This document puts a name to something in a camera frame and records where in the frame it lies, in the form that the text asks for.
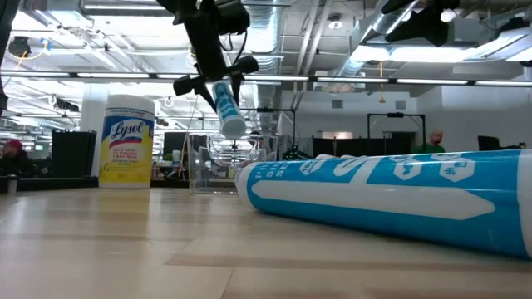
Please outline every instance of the computer monitor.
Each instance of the computer monitor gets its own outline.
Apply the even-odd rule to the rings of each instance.
[[[479,151],[501,150],[499,138],[492,136],[479,136]]]

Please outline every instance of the small blue and white tube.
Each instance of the small blue and white tube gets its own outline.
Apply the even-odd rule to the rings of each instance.
[[[257,210],[532,257],[532,150],[251,164],[237,183]]]
[[[234,102],[229,85],[217,82],[213,85],[216,112],[220,123],[220,133],[228,139],[240,138],[246,134],[246,123],[240,109]]]

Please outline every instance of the red hat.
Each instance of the red hat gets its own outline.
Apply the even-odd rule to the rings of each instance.
[[[8,140],[6,145],[12,146],[12,147],[17,148],[19,150],[22,149],[22,142],[20,142],[20,140]]]

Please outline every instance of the clear acrylic box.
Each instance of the clear acrylic box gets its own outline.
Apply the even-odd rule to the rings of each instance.
[[[190,188],[195,194],[235,194],[234,176],[253,162],[276,161],[278,137],[189,135]]]

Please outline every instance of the light wood surface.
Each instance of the light wood surface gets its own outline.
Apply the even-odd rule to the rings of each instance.
[[[0,198],[2,298],[532,298],[529,262],[256,213],[233,196]]]

